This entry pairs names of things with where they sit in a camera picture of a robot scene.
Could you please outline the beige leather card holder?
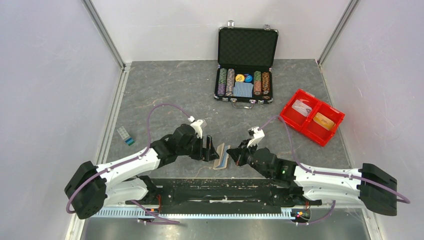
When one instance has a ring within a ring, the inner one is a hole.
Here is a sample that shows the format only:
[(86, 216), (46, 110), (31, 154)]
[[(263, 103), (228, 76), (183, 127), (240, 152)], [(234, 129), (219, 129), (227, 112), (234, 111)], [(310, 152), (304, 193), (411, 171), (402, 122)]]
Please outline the beige leather card holder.
[(219, 157), (213, 162), (213, 170), (223, 170), (227, 168), (229, 159), (229, 154), (227, 153), (227, 150), (229, 150), (230, 148), (231, 146), (225, 143), (222, 143), (217, 147), (216, 151)]

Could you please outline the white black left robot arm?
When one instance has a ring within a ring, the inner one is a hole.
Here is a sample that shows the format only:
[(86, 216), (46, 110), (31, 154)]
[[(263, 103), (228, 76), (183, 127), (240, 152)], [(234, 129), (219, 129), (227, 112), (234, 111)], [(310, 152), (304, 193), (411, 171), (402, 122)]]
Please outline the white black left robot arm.
[(182, 124), (172, 134), (127, 157), (99, 165), (91, 161), (82, 163), (64, 188), (68, 197), (66, 211), (84, 220), (102, 207), (119, 202), (153, 203), (157, 188), (142, 173), (172, 164), (180, 156), (204, 162), (219, 159), (212, 137), (201, 134), (199, 121)]

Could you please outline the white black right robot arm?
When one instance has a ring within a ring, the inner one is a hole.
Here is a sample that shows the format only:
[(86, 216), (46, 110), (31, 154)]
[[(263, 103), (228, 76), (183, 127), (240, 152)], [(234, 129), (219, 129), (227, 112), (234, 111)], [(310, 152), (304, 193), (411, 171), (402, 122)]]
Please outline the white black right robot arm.
[(278, 158), (268, 148), (248, 146), (244, 140), (226, 150), (239, 167), (248, 165), (273, 184), (288, 190), (295, 204), (305, 201), (363, 203), (374, 213), (396, 216), (397, 180), (371, 163), (360, 168), (333, 169), (299, 166), (295, 161)]

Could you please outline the blue playing card deck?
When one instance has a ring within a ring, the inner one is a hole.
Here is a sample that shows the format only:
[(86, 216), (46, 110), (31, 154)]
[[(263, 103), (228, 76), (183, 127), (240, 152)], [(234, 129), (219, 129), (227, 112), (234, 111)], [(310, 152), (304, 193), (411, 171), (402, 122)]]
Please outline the blue playing card deck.
[(233, 95), (235, 97), (251, 98), (253, 95), (253, 86), (250, 82), (236, 81), (233, 88)]

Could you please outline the white card in bin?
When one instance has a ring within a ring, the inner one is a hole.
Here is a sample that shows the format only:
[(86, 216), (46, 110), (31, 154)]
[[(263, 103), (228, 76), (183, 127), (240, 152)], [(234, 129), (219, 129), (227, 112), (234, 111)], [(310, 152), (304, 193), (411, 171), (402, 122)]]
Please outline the white card in bin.
[(312, 112), (312, 108), (310, 106), (298, 99), (292, 104), (291, 108), (304, 117), (308, 117), (308, 115)]

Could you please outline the yellow card in bin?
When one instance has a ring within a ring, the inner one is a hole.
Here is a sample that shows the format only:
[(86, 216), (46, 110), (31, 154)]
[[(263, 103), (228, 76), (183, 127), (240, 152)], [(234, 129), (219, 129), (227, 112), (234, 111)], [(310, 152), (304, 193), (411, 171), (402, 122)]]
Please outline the yellow card in bin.
[(315, 116), (313, 117), (313, 121), (322, 128), (326, 129), (327, 131), (330, 131), (335, 125), (335, 122), (333, 120), (331, 120), (320, 112), (317, 112), (315, 114)]

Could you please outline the green purple chip row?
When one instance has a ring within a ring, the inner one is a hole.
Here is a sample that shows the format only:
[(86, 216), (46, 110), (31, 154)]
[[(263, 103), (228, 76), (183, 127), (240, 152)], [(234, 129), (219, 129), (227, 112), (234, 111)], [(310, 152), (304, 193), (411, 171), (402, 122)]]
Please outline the green purple chip row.
[(217, 95), (224, 96), (226, 93), (227, 69), (221, 68), (218, 76)]

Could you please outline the green orange chip row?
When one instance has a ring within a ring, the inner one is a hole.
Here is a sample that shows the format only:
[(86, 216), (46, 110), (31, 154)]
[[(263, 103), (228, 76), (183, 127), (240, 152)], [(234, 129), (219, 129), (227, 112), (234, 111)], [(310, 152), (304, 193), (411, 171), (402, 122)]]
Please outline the green orange chip row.
[(253, 74), (253, 94), (260, 96), (262, 94), (262, 73), (255, 71)]

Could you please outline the pink white chip row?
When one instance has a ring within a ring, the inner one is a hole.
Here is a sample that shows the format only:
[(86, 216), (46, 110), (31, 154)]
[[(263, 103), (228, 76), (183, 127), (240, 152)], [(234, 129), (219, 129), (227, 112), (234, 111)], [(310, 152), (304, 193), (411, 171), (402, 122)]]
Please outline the pink white chip row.
[(226, 96), (232, 96), (234, 92), (234, 83), (235, 82), (235, 70), (233, 68), (229, 68), (227, 70), (227, 76), (226, 76), (226, 90), (225, 95)]

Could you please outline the yellow dealer chip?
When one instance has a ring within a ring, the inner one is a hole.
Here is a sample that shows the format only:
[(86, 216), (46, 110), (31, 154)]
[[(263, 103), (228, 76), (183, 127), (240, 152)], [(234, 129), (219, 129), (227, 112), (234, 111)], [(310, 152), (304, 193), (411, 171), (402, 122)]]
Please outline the yellow dealer chip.
[(237, 74), (237, 75), (235, 76), (235, 81), (236, 81), (236, 82), (244, 82), (244, 81), (245, 81), (245, 79), (246, 79), (246, 77), (245, 77), (245, 75), (244, 75), (244, 74)]

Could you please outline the blue dealer chip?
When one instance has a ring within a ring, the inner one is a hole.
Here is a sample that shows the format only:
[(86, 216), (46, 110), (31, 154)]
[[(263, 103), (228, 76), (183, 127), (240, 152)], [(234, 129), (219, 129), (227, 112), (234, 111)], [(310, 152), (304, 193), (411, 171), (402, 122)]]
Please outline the blue dealer chip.
[(252, 75), (250, 75), (250, 74), (245, 74), (245, 75), (244, 75), (244, 81), (245, 81), (246, 83), (251, 83), (251, 82), (253, 81), (253, 77), (252, 77)]

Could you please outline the black poker chip case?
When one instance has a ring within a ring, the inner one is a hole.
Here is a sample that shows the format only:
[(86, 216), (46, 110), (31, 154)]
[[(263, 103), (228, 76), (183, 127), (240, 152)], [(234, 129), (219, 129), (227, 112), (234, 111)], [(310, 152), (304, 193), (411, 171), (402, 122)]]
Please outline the black poker chip case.
[[(268, 24), (262, 28), (236, 27), (233, 20), (218, 30), (217, 70), (213, 97), (217, 101), (230, 102), (235, 108), (251, 109), (255, 104), (270, 104), (273, 102), (273, 74), (279, 31)], [(220, 69), (234, 69), (237, 74), (252, 75), (254, 72), (268, 72), (270, 75), (270, 99), (264, 99), (263, 94), (252, 97), (218, 96), (218, 79)]]

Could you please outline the red double plastic bin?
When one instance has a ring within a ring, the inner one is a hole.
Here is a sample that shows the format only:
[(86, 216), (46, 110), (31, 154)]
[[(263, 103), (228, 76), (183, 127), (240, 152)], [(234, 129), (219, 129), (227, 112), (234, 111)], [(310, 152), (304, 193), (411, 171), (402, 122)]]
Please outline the red double plastic bin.
[[(300, 100), (312, 108), (308, 117), (305, 117), (292, 109), (292, 104), (296, 100)], [(331, 130), (326, 130), (313, 121), (314, 116), (318, 112), (334, 121), (335, 125)], [(322, 147), (326, 146), (333, 138), (338, 127), (345, 118), (345, 114), (343, 112), (337, 110), (330, 104), (325, 103), (303, 89), (298, 89), (294, 93), (279, 115), (283, 118), (287, 125)]]

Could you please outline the orange brown chip row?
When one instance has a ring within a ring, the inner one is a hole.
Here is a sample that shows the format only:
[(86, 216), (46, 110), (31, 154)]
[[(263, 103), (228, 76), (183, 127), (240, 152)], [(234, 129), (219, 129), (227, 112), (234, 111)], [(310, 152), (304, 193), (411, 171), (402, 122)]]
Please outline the orange brown chip row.
[(270, 99), (270, 73), (263, 72), (261, 75), (262, 96), (264, 99)]

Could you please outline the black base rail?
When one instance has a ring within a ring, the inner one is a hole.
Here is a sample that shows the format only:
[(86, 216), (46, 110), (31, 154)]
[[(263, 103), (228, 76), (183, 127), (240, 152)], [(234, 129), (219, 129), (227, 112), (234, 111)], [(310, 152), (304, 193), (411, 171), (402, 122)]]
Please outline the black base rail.
[(283, 188), (269, 179), (152, 178), (138, 203), (158, 205), (162, 214), (278, 214), (281, 208), (320, 206), (300, 187)]

